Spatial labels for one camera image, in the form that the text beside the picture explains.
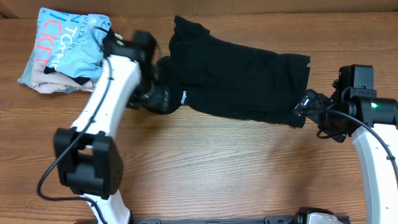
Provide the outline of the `black t-shirt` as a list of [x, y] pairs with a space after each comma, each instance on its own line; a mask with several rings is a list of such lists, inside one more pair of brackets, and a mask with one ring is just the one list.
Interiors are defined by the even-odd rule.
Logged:
[[202, 113], [301, 128], [310, 57], [278, 54], [213, 37], [201, 24], [174, 18], [170, 54], [157, 61], [169, 88], [165, 114], [188, 105]]

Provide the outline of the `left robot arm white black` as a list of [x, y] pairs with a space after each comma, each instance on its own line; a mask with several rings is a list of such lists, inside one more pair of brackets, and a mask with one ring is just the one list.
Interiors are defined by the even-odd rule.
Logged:
[[100, 49], [103, 73], [79, 117], [53, 138], [56, 159], [43, 174], [58, 170], [60, 183], [69, 187], [68, 200], [85, 201], [96, 223], [133, 223], [120, 185], [124, 166], [116, 147], [116, 133], [126, 108], [163, 113], [170, 103], [169, 88], [159, 80], [152, 59], [159, 46], [150, 32], [137, 30], [131, 41], [108, 31]]

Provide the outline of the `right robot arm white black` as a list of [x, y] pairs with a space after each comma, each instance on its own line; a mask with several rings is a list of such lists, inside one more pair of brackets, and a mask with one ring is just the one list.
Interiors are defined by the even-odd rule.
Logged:
[[377, 97], [370, 65], [341, 67], [333, 87], [330, 97], [307, 90], [295, 112], [317, 124], [320, 139], [352, 139], [367, 223], [397, 223], [397, 100]]

